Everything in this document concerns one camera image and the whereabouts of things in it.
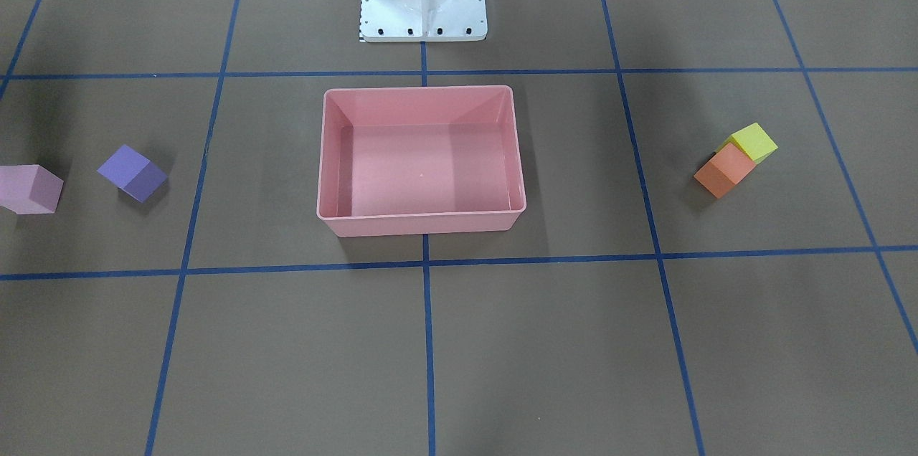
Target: rectangular container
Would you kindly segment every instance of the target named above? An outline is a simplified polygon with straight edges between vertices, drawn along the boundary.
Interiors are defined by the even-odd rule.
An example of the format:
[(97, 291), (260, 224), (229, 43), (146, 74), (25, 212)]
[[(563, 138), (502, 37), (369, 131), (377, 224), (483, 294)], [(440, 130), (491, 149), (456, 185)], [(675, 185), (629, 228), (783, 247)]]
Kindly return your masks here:
[(317, 202), (339, 237), (507, 230), (526, 208), (514, 93), (327, 91)]

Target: white mounting plate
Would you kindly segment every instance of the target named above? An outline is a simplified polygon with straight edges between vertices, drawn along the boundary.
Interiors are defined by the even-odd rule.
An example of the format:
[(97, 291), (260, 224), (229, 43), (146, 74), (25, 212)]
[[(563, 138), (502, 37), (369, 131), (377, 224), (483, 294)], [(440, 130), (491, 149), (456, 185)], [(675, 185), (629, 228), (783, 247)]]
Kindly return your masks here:
[(420, 11), (395, 0), (360, 2), (361, 42), (469, 42), (488, 36), (485, 0), (448, 0), (430, 11), (429, 24), (423, 31)]

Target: purple cube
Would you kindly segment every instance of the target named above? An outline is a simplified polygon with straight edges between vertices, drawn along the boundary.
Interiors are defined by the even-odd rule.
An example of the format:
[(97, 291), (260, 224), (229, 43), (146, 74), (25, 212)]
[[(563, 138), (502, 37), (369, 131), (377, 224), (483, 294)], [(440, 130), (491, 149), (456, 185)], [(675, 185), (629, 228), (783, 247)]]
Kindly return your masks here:
[(98, 172), (141, 203), (166, 181), (166, 174), (161, 169), (128, 145), (121, 146), (115, 155), (105, 160)]
[(39, 165), (0, 166), (0, 206), (16, 214), (57, 210), (63, 180)]

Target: grid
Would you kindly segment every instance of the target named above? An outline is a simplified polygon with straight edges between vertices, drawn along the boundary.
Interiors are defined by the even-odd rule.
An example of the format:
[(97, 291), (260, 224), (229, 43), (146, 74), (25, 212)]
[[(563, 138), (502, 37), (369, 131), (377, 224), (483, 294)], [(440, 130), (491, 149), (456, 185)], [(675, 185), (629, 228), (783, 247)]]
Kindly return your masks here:
[[(778, 0), (771, 0), (776, 9), (780, 22), (783, 25), (787, 41), (793, 50), (794, 57), (797, 60), (797, 67), (670, 67), (670, 68), (626, 68), (620, 63), (619, 51), (617, 50), (615, 32), (613, 28), (613, 15), (610, 13), (607, 0), (600, 0), (597, 3), (601, 6), (607, 37), (609, 37), (609, 47), (613, 67), (599, 68), (537, 68), (537, 70), (430, 70), (427, 67), (427, 45), (420, 42), (420, 68), (418, 70), (364, 70), (364, 71), (229, 71), (227, 64), (230, 60), (230, 50), (232, 50), (233, 31), (236, 25), (236, 18), (240, 7), (240, 0), (234, 0), (232, 5), (232, 14), (227, 26), (225, 47), (223, 50), (222, 60), (219, 71), (216, 72), (176, 72), (176, 73), (98, 73), (98, 74), (14, 74), (16, 64), (19, 61), (23, 46), (29, 36), (33, 21), (39, 11), (42, 0), (35, 0), (32, 12), (23, 28), (16, 45), (12, 60), (7, 67), (3, 81), (0, 83), (0, 99), (6, 92), (7, 84), (16, 80), (137, 80), (137, 78), (217, 78), (217, 87), (213, 97), (213, 106), (209, 117), (209, 126), (207, 126), (207, 135), (204, 137), (204, 151), (200, 163), (200, 171), (197, 179), (197, 188), (194, 192), (194, 201), (191, 216), (188, 221), (187, 236), (184, 242), (184, 252), (181, 258), (180, 267), (164, 267), (160, 270), (113, 270), (113, 271), (72, 271), (72, 272), (46, 272), (46, 273), (14, 273), (0, 274), (0, 282), (13, 282), (14, 280), (59, 280), (59, 279), (85, 279), (85, 277), (150, 277), (150, 276), (174, 276), (177, 277), (176, 290), (174, 295), (173, 309), (169, 322), (169, 330), (164, 348), (163, 361), (161, 362), (160, 378), (158, 378), (158, 387), (156, 399), (151, 413), (150, 431), (146, 445), (146, 454), (151, 455), (156, 440), (158, 416), (160, 416), (161, 403), (163, 403), (164, 390), (167, 385), (167, 377), (170, 366), (171, 348), (173, 348), (176, 325), (181, 312), (181, 297), (183, 296), (184, 283), (186, 277), (190, 275), (219, 275), (219, 274), (242, 274), (242, 273), (270, 273), (270, 272), (296, 272), (296, 271), (332, 271), (332, 270), (367, 270), (367, 269), (386, 269), (387, 267), (419, 267), (423, 272), (423, 293), (424, 293), (424, 318), (425, 318), (425, 339), (426, 339), (426, 357), (427, 357), (427, 442), (429, 442), (430, 455), (436, 454), (436, 419), (435, 419), (435, 388), (434, 388), (434, 359), (433, 359), (433, 327), (432, 327), (432, 279), (430, 279), (430, 269), (432, 267), (450, 267), (450, 266), (474, 266), (474, 265), (514, 265), (514, 264), (551, 264), (551, 263), (591, 263), (591, 262), (610, 262), (626, 260), (647, 260), (656, 261), (656, 267), (659, 273), (660, 284), (663, 289), (663, 296), (666, 299), (666, 310), (672, 339), (678, 356), (679, 370), (682, 378), (682, 384), (685, 391), (685, 400), (688, 404), (689, 414), (691, 414), (692, 429), (695, 436), (695, 443), (699, 455), (705, 454), (705, 446), (702, 436), (702, 426), (699, 424), (698, 414), (695, 410), (694, 398), (692, 395), (691, 379), (689, 378), (689, 366), (686, 364), (686, 357), (682, 348), (682, 342), (679, 335), (678, 316), (673, 305), (671, 297), (668, 276), (666, 276), (666, 267), (663, 261), (666, 260), (691, 260), (691, 259), (716, 259), (716, 257), (777, 257), (777, 256), (803, 256), (816, 254), (873, 254), (876, 261), (881, 267), (886, 285), (889, 286), (889, 294), (894, 300), (895, 305), (902, 317), (902, 324), (908, 333), (912, 348), (918, 352), (918, 338), (916, 338), (915, 329), (905, 310), (901, 297), (897, 290), (896, 284), (886, 267), (884, 254), (891, 252), (915, 252), (918, 251), (918, 244), (879, 244), (874, 236), (873, 229), (869, 223), (868, 215), (863, 210), (863, 205), (858, 197), (858, 189), (853, 184), (853, 179), (848, 171), (842, 151), (836, 143), (832, 127), (829, 120), (823, 112), (820, 97), (817, 94), (810, 74), (813, 73), (869, 73), (869, 72), (902, 72), (915, 73), (918, 67), (811, 67), (804, 63), (801, 57), (800, 49), (797, 46), (794, 35), (790, 30), (789, 22), (784, 15), (781, 4)], [(863, 224), (863, 230), (869, 238), (869, 244), (866, 246), (845, 246), (845, 247), (807, 247), (807, 248), (784, 248), (783, 250), (728, 250), (728, 251), (698, 251), (698, 252), (666, 252), (661, 249), (660, 241), (656, 229), (656, 221), (653, 216), (652, 197), (647, 189), (645, 179), (645, 169), (643, 169), (642, 158), (640, 157), (640, 146), (638, 136), (635, 133), (632, 113), (630, 112), (628, 91), (625, 84), (625, 75), (629, 74), (672, 74), (672, 73), (793, 73), (800, 74), (803, 77), (813, 104), (819, 114), (820, 122), (823, 125), (825, 135), (833, 150), (836, 162), (840, 171), (845, 178), (847, 189), (850, 192), (851, 200), (855, 204), (860, 220)], [(335, 77), (335, 76), (409, 76), (420, 77), (420, 84), (427, 86), (427, 79), (432, 76), (491, 76), (491, 75), (534, 75), (534, 74), (608, 74), (614, 75), (617, 80), (617, 90), (622, 99), (625, 120), (628, 127), (630, 144), (632, 145), (634, 164), (636, 166), (639, 178), (640, 191), (643, 195), (643, 206), (645, 207), (647, 227), (653, 243), (652, 253), (638, 254), (607, 254), (607, 255), (583, 255), (583, 256), (560, 256), (560, 257), (489, 257), (489, 259), (449, 259), (436, 260), (430, 257), (430, 238), (427, 234), (422, 237), (422, 259), (421, 260), (392, 260), (384, 262), (365, 262), (365, 263), (338, 263), (338, 264), (302, 264), (302, 265), (276, 265), (276, 266), (244, 266), (244, 267), (189, 267), (192, 245), (194, 243), (194, 231), (196, 231), (198, 211), (200, 208), (201, 196), (204, 189), (204, 181), (207, 177), (207, 163), (209, 163), (209, 146), (214, 133), (214, 126), (219, 114), (220, 98), (223, 91), (223, 84), (226, 78), (237, 77)]]

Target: open container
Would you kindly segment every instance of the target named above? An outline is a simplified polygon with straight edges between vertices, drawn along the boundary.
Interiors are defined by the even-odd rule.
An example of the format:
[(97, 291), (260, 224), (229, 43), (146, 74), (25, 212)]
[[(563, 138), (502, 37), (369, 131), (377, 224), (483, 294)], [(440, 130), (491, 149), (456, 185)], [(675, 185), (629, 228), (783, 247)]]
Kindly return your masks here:
[(340, 237), (507, 230), (526, 208), (514, 93), (327, 91), (317, 202)]

